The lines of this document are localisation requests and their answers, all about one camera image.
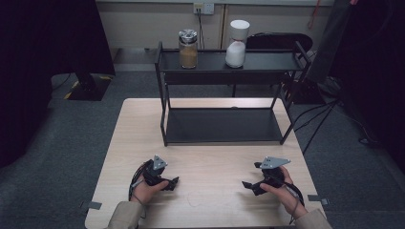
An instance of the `black chair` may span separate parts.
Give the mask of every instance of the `black chair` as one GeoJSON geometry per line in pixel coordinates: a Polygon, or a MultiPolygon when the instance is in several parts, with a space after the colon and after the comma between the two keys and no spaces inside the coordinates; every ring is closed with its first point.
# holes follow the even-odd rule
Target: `black chair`
{"type": "MultiPolygon", "coordinates": [[[[246,40],[247,50],[296,50],[295,42],[298,41],[305,52],[312,48],[312,39],[302,33],[294,32],[259,32],[250,35],[246,40]]],[[[291,83],[286,85],[286,94],[292,90],[294,76],[291,74],[291,83]]],[[[235,97],[236,84],[233,85],[232,97],[235,97]]]]}

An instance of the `person's right hand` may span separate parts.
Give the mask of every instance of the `person's right hand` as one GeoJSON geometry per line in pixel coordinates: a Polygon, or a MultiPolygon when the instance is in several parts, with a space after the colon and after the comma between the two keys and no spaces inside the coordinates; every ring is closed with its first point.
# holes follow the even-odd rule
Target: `person's right hand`
{"type": "MultiPolygon", "coordinates": [[[[284,174],[284,182],[285,183],[290,183],[292,184],[292,179],[289,176],[288,170],[284,166],[280,166],[281,171],[284,174]]],[[[284,184],[280,188],[274,188],[273,186],[270,186],[265,183],[261,183],[260,187],[277,196],[278,199],[280,199],[281,203],[284,205],[286,208],[286,211],[291,214],[295,219],[298,219],[302,217],[304,214],[306,214],[308,211],[307,209],[301,204],[300,200],[293,196],[288,190],[287,186],[284,184]]]]}
{"type": "Polygon", "coordinates": [[[164,180],[159,184],[149,186],[146,181],[144,181],[143,175],[139,177],[139,180],[143,180],[143,182],[134,188],[132,191],[133,195],[131,196],[130,200],[133,202],[140,202],[140,204],[148,203],[155,193],[158,193],[169,184],[169,181],[164,180]]]}

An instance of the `finger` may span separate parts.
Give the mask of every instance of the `finger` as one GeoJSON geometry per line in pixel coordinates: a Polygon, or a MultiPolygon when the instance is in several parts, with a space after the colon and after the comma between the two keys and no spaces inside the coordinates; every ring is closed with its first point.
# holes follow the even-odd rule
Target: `finger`
{"type": "Polygon", "coordinates": [[[277,191],[276,188],[274,188],[273,186],[268,185],[266,183],[261,183],[260,188],[265,190],[266,192],[270,192],[270,193],[275,193],[277,191]]]}
{"type": "Polygon", "coordinates": [[[281,171],[283,172],[283,174],[284,174],[284,181],[287,181],[288,183],[292,183],[292,179],[291,179],[291,177],[289,176],[289,172],[288,172],[288,170],[286,169],[286,167],[280,166],[279,168],[280,168],[280,170],[281,170],[281,171]]]}

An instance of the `shelf top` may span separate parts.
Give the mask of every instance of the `shelf top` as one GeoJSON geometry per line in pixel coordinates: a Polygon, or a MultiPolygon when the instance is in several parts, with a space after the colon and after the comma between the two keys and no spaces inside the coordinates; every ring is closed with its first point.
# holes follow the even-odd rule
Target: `shelf top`
{"type": "Polygon", "coordinates": [[[184,69],[180,65],[179,52],[163,50],[160,57],[162,72],[287,72],[302,71],[304,67],[295,53],[286,51],[247,51],[245,63],[240,68],[231,68],[225,63],[226,51],[199,51],[196,68],[184,69]]]}

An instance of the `white container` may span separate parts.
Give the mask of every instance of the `white container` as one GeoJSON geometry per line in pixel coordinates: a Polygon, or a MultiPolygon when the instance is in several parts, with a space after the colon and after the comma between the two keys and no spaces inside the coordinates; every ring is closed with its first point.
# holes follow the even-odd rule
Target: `white container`
{"type": "Polygon", "coordinates": [[[231,68],[239,68],[245,63],[246,40],[250,24],[244,20],[234,20],[229,28],[229,46],[225,62],[231,68]]]}
{"type": "Polygon", "coordinates": [[[226,49],[225,62],[229,67],[239,68],[245,63],[245,43],[233,41],[226,49]]]}

